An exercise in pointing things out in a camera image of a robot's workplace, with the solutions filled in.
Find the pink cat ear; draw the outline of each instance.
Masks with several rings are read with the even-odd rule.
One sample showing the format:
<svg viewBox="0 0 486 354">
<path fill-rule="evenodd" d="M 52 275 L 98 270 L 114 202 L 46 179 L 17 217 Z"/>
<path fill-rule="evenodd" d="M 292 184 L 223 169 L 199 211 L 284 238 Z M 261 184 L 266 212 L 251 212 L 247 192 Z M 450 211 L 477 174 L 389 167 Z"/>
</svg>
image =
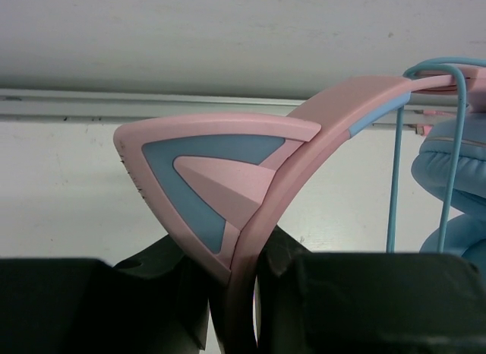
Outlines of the pink cat ear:
<svg viewBox="0 0 486 354">
<path fill-rule="evenodd" d="M 276 170 L 321 129 L 258 114 L 184 115 L 123 125 L 125 167 L 171 237 L 219 281 Z"/>
</svg>

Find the pink plastic frame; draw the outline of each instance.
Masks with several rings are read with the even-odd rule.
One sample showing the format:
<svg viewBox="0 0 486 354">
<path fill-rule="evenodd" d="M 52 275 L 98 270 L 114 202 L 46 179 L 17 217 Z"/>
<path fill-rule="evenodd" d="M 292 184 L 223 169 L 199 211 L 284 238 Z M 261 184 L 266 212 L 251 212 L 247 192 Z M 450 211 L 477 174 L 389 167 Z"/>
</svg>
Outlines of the pink plastic frame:
<svg viewBox="0 0 486 354">
<path fill-rule="evenodd" d="M 461 69 L 466 76 L 473 109 L 474 105 L 484 106 L 486 70 L 475 67 Z M 408 92 L 456 92 L 453 78 L 449 75 L 427 73 L 422 76 L 415 81 L 388 76 L 350 78 L 313 96 L 287 117 L 258 114 L 185 115 L 135 122 L 117 129 L 115 146 L 153 213 L 186 254 L 204 266 L 222 285 L 220 292 L 211 299 L 211 308 L 216 333 L 226 353 L 246 354 L 256 351 L 252 295 L 258 255 L 302 186 L 350 138 L 350 126 L 377 107 Z M 202 172 L 194 166 L 191 169 L 190 160 L 183 160 L 180 166 L 200 174 L 195 175 L 194 183 L 197 184 L 197 178 L 204 177 L 219 186 L 218 190 L 227 191 L 221 194 L 224 201 L 227 201 L 228 196 L 245 194 L 241 198 L 249 201 L 248 206 L 251 206 L 244 211 L 248 221 L 237 220 L 237 217 L 231 216 L 231 212 L 227 212 L 229 219 L 236 219 L 235 223 L 227 223 L 222 250 L 219 254 L 212 254 L 170 204 L 141 148 L 152 141 L 176 137 L 250 133 L 286 139 L 256 169 L 248 169 L 249 175 L 255 175 L 254 185 L 261 189 L 260 194 L 238 191 L 238 186 L 234 183 L 232 185 L 231 178 L 217 175 L 234 169 L 211 169 L 209 164 L 214 163 L 214 160 L 208 161 L 207 168 L 198 161 Z M 272 173 L 271 178 L 268 177 L 268 171 Z"/>
</svg>

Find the black object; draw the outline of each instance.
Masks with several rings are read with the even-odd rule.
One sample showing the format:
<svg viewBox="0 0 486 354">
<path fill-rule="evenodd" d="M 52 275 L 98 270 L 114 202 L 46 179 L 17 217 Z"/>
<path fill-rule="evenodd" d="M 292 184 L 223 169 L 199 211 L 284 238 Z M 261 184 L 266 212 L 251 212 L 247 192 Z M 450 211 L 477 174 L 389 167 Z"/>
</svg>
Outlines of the black object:
<svg viewBox="0 0 486 354">
<path fill-rule="evenodd" d="M 278 232 L 258 265 L 264 353 L 485 353 L 486 295 L 445 254 L 306 253 Z"/>
<path fill-rule="evenodd" d="M 208 279 L 168 236 L 115 267 L 0 260 L 0 353 L 197 353 Z"/>
</svg>

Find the headphone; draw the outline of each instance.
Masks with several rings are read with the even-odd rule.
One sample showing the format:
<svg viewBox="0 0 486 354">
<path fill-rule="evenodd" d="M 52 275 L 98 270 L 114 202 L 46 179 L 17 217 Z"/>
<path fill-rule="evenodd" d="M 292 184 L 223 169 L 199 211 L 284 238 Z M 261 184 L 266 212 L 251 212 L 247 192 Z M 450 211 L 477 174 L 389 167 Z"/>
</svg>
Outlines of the headphone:
<svg viewBox="0 0 486 354">
<path fill-rule="evenodd" d="M 444 201 L 440 227 L 422 251 L 451 252 L 481 265 L 486 249 L 481 243 L 486 238 L 482 67 L 486 61 L 430 59 L 402 77 L 352 77 L 287 116 L 181 115 L 115 131 L 116 150 L 153 214 L 221 286 L 210 305 L 223 352 L 257 350 L 252 317 L 257 258 L 292 199 L 341 144 L 398 109 L 387 233 L 387 251 L 393 252 L 403 106 L 412 93 L 456 94 L 459 103 L 457 117 L 432 129 L 413 163 L 415 180 Z M 464 215 L 447 224 L 450 205 Z"/>
</svg>

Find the white wall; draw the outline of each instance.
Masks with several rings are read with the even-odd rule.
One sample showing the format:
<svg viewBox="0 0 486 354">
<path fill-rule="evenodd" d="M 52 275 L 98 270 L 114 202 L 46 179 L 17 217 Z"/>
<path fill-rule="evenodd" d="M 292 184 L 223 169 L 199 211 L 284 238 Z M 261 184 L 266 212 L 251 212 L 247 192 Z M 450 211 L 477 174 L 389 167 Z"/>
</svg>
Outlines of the white wall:
<svg viewBox="0 0 486 354">
<path fill-rule="evenodd" d="M 486 53 L 486 0 L 0 0 L 0 87 L 307 99 Z"/>
<path fill-rule="evenodd" d="M 0 123 L 0 256 L 90 256 L 114 264 L 166 233 L 112 145 L 116 125 Z M 393 131 L 365 130 L 306 184 L 280 221 L 314 251 L 382 251 Z M 403 135 L 397 249 L 417 250 L 440 202 L 413 181 L 421 137 Z M 208 353 L 217 353 L 213 334 Z"/>
</svg>

